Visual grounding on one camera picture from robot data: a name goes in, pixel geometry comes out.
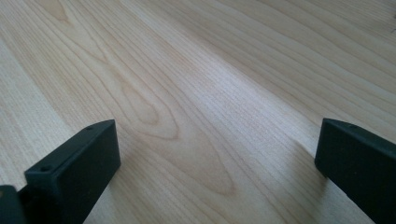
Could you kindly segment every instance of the wooden surface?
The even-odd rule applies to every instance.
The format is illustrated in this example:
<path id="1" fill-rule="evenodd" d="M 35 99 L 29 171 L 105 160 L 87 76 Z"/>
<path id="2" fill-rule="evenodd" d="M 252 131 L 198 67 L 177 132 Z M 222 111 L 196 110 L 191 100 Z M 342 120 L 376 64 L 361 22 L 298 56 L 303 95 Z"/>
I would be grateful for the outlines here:
<path id="1" fill-rule="evenodd" d="M 371 223 L 315 168 L 323 117 L 396 142 L 391 0 L 2 0 L 0 184 L 117 121 L 86 223 Z"/>

